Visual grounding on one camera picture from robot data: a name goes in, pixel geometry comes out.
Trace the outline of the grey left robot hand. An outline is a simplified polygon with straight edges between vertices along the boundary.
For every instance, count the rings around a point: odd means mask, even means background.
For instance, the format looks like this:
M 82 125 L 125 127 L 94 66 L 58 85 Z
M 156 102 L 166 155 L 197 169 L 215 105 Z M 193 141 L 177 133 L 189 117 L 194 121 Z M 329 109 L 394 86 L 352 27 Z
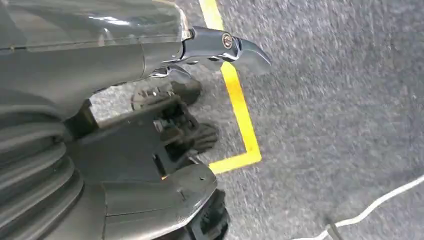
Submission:
M 230 217 L 197 159 L 218 129 L 182 68 L 262 74 L 255 43 L 191 25 L 168 0 L 0 3 L 0 237 L 223 240 Z

